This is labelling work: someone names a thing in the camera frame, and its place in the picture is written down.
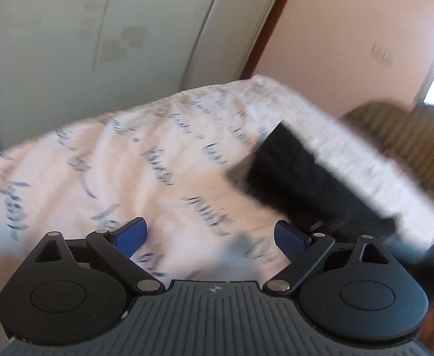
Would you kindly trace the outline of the olive cloud-shaped headboard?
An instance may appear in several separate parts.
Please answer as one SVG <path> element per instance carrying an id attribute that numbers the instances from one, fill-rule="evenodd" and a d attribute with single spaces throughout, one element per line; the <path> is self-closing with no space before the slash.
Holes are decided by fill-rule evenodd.
<path id="1" fill-rule="evenodd" d="M 406 110 L 388 101 L 372 101 L 350 110 L 342 121 L 395 159 L 434 200 L 434 106 Z"/>

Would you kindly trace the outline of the black pants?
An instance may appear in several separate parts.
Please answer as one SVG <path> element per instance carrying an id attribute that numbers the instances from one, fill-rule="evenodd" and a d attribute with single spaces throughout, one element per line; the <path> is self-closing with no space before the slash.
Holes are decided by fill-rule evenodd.
<path id="1" fill-rule="evenodd" d="M 284 123 L 233 165 L 227 177 L 308 235 L 321 232 L 354 242 L 361 235 L 384 241 L 396 233 L 394 219 L 374 211 L 319 165 Z"/>

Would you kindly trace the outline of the white double wall socket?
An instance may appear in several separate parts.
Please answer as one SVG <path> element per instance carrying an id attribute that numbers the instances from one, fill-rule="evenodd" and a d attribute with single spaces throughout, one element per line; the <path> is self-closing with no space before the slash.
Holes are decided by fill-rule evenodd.
<path id="1" fill-rule="evenodd" d="M 378 41 L 375 41 L 375 43 L 372 46 L 371 57 L 378 63 L 381 63 L 386 68 L 390 68 L 393 65 L 393 60 L 394 60 L 393 51 L 391 51 L 391 49 L 388 46 Z"/>

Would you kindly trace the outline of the white wardrobe doors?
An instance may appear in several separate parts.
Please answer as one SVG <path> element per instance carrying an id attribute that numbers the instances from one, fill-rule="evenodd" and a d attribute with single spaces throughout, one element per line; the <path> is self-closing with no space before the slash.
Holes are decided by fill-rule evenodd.
<path id="1" fill-rule="evenodd" d="M 0 150 L 237 80 L 277 0 L 0 0 Z"/>

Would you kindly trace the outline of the white script-print bed quilt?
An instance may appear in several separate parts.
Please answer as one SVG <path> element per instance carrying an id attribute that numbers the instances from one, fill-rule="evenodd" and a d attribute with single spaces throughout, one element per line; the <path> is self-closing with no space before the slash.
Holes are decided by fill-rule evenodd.
<path id="1" fill-rule="evenodd" d="M 268 280 L 286 264 L 281 214 L 246 191 L 253 151 L 286 124 L 396 237 L 434 244 L 434 201 L 305 97 L 265 76 L 65 125 L 0 153 L 0 291 L 49 231 L 82 238 L 140 216 L 136 263 L 163 282 Z M 0 324 L 0 347 L 6 336 Z"/>

